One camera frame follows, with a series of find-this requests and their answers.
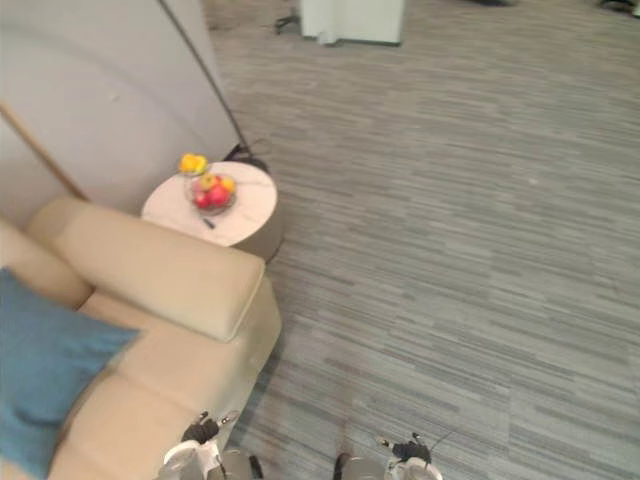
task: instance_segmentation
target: blue pillow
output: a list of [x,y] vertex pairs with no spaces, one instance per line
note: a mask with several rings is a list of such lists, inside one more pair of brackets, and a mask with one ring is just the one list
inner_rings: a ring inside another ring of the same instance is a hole
[[0,270],[0,454],[39,479],[74,400],[136,330],[47,300]]

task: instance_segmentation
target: floor lamp pole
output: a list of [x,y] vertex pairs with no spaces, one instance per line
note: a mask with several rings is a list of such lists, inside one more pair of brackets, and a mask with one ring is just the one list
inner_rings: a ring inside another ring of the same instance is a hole
[[88,200],[80,188],[64,173],[53,157],[47,152],[47,150],[38,142],[27,128],[23,125],[20,119],[13,113],[9,105],[0,100],[0,116],[13,128],[16,134],[26,143],[31,151],[38,157],[38,159],[44,164],[44,166],[56,177],[56,179],[64,185],[74,196],[82,200]]
[[184,41],[185,45],[189,49],[189,52],[191,53],[191,56],[196,61],[196,63],[198,64],[198,67],[200,67],[200,70],[202,71],[203,75],[207,79],[209,86],[214,91],[214,93],[216,94],[216,97],[222,104],[222,108],[227,114],[227,117],[229,118],[231,125],[233,125],[233,129],[238,135],[238,139],[239,139],[238,143],[240,144],[241,151],[245,152],[248,155],[247,163],[255,165],[256,167],[261,168],[265,172],[268,172],[267,165],[262,160],[256,158],[253,155],[253,152],[251,151],[251,147],[249,146],[249,142],[247,142],[247,139],[242,133],[242,130],[240,129],[240,125],[236,121],[236,118],[234,117],[233,112],[229,107],[229,104],[227,104],[227,101],[225,100],[224,95],[222,94],[222,90],[220,89],[215,78],[207,68],[207,65],[204,63],[202,56],[198,53],[198,50],[196,49],[195,45],[191,41],[191,38],[189,38],[189,35],[187,34],[184,27],[180,23],[180,20],[178,20],[175,13],[173,13],[173,10],[171,10],[166,0],[158,0],[158,3],[160,4],[160,7],[164,11],[164,13],[167,15],[171,23],[173,24],[174,28],[176,29],[176,31],[178,32],[182,40]]

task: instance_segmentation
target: white table top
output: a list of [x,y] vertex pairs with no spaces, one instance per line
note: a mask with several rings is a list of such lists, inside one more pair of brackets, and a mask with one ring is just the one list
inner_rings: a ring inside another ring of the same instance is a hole
[[142,207],[142,218],[167,228],[231,246],[255,233],[276,208],[278,193],[273,180],[262,170],[239,162],[216,162],[211,173],[236,181],[236,200],[224,212],[207,216],[209,228],[187,197],[185,182],[192,177],[174,175],[156,188]]

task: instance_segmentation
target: yellow fruit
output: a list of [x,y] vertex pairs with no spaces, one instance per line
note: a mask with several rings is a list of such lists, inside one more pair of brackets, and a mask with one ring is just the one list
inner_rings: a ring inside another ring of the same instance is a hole
[[207,168],[207,159],[202,155],[195,155],[193,159],[193,171],[195,173],[204,172],[204,169]]
[[200,186],[202,190],[211,190],[217,183],[218,177],[216,177],[213,173],[205,173],[202,175],[199,180]]
[[195,166],[196,157],[192,153],[185,153],[180,160],[180,171],[183,173],[192,172]]
[[234,182],[231,177],[222,177],[220,185],[222,185],[229,193],[236,191],[236,182]]

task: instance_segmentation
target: sofa armrest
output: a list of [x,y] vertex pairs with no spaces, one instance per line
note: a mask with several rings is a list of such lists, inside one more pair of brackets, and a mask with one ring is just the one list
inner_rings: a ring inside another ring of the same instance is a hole
[[43,207],[28,233],[96,287],[222,342],[264,274],[253,255],[71,198]]

